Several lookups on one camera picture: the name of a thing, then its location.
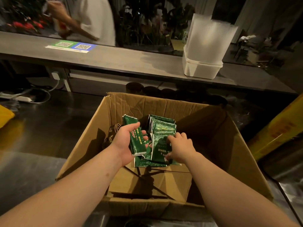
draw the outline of forearm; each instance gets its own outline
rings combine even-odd
[[[219,226],[297,226],[277,206],[194,152],[185,162]]]
[[[0,226],[81,226],[101,201],[120,166],[119,158],[108,147],[4,214]]]
[[[72,19],[71,17],[68,17],[63,21],[73,32],[78,33],[86,38],[89,38],[93,41],[97,41],[98,38],[94,37],[93,35],[89,34],[85,30],[81,28],[81,25],[75,20]]]

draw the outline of fingers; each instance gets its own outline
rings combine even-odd
[[[182,136],[182,138],[185,138],[185,139],[187,139],[187,136],[186,136],[186,134],[183,132],[183,133],[181,133],[181,136]]]
[[[182,136],[180,135],[179,132],[176,132],[175,137],[176,137],[176,138],[182,138]]]
[[[165,158],[166,158],[167,160],[170,160],[170,159],[172,158],[172,153],[171,153],[171,152],[168,153],[168,154],[165,156]]]
[[[132,132],[133,130],[136,130],[139,126],[140,126],[140,122],[137,122],[137,123],[132,123],[132,124],[129,124],[129,125],[125,125],[121,128],[126,129],[129,132]]]
[[[172,143],[172,142],[174,141],[174,139],[175,139],[175,137],[173,137],[172,135],[169,135],[169,136],[167,137],[167,140],[168,140],[170,143]]]

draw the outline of person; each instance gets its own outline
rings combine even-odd
[[[75,32],[80,35],[81,42],[116,45],[114,18],[108,0],[77,0],[72,16],[62,2],[49,0],[48,11],[70,29],[60,34],[62,38]]]
[[[139,125],[138,122],[121,127],[108,148],[2,215],[0,226],[81,226],[118,170],[133,161],[128,148],[129,132]],[[172,152],[166,157],[188,167],[218,226],[298,226],[265,197],[196,152],[185,133],[168,139]]]

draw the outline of stack of green packets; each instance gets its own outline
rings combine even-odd
[[[124,115],[124,124],[136,123],[136,118]],[[143,141],[141,128],[131,132],[130,148],[135,156],[135,167],[166,167],[169,164],[179,165],[177,162],[167,161],[165,156],[172,151],[171,145],[166,142],[169,135],[175,135],[176,124],[174,119],[149,115],[148,140]]]

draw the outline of power strip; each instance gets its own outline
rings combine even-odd
[[[0,98],[2,99],[12,99],[14,95],[12,94],[6,94],[6,93],[0,93]],[[13,97],[15,100],[18,100],[18,101],[22,101],[22,102],[33,102],[36,97],[35,96],[30,96],[30,97],[27,97],[27,96],[17,96],[17,97]]]

